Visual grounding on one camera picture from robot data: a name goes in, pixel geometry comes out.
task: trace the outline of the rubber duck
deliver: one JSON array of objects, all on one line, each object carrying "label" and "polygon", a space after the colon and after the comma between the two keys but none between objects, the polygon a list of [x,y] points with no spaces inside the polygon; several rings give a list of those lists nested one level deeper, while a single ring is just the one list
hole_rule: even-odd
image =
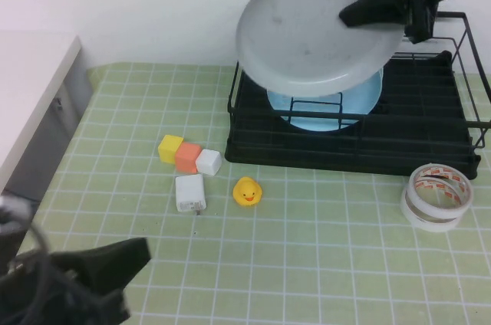
[{"label": "rubber duck", "polygon": [[254,206],[261,201],[262,188],[251,177],[242,177],[233,188],[233,198],[241,206]]}]

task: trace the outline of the toy block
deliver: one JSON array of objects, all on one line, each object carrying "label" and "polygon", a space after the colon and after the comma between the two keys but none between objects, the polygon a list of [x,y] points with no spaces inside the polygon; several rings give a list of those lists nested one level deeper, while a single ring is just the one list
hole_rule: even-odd
[{"label": "toy block", "polygon": [[179,172],[198,173],[196,159],[201,153],[201,146],[195,143],[181,143],[176,153],[176,168]]},{"label": "toy block", "polygon": [[179,212],[200,212],[206,208],[202,174],[176,177],[176,205]]},{"label": "toy block", "polygon": [[159,145],[159,157],[163,163],[176,164],[176,152],[183,143],[184,138],[165,135]]},{"label": "toy block", "polygon": [[214,176],[222,166],[222,156],[218,151],[204,149],[198,159],[196,159],[196,168],[198,172]]}]

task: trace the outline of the light blue bowl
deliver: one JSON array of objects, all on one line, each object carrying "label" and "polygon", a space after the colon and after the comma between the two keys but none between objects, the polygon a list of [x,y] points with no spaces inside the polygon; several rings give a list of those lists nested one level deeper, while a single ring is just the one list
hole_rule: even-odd
[{"label": "light blue bowl", "polygon": [[[377,105],[382,93],[382,79],[384,69],[381,69],[364,83],[344,91],[342,94],[342,113],[346,114],[369,114]],[[292,100],[294,111],[298,112],[320,112],[320,113],[340,113],[341,94],[332,94],[326,97],[288,97],[285,95],[268,91],[268,99],[274,110],[290,110]],[[328,132],[343,129],[357,120],[329,120],[324,118],[304,118],[292,117],[291,125],[308,131]]]}]

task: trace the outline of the black dish rack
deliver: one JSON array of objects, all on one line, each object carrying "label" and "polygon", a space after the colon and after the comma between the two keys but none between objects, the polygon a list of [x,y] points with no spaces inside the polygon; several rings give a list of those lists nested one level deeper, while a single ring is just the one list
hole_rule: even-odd
[{"label": "black dish rack", "polygon": [[[368,115],[343,114],[342,100],[339,113],[294,111],[294,101],[290,110],[273,110],[266,90],[237,64],[228,103],[226,159],[233,163],[399,176],[409,176],[417,167],[435,162],[475,179],[481,161],[476,149],[485,147],[491,121],[479,117],[463,66],[464,47],[476,62],[487,106],[491,104],[491,88],[466,15],[438,13],[437,26],[456,23],[464,29],[459,40],[441,36],[428,42],[430,47],[443,45],[445,50],[393,56],[384,68],[381,98]],[[458,82],[454,64],[462,70]],[[466,99],[466,111],[461,97]],[[338,120],[339,130],[302,130],[290,124],[292,117]],[[346,120],[357,122],[342,129]]]}]

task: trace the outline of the white wall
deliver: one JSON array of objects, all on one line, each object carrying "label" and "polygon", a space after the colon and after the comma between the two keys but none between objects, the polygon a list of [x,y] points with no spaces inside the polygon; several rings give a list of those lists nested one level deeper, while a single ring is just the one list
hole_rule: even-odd
[{"label": "white wall", "polygon": [[[89,66],[114,61],[231,64],[248,0],[0,0],[0,28],[72,30]],[[491,73],[489,0],[451,0],[466,11]]]}]

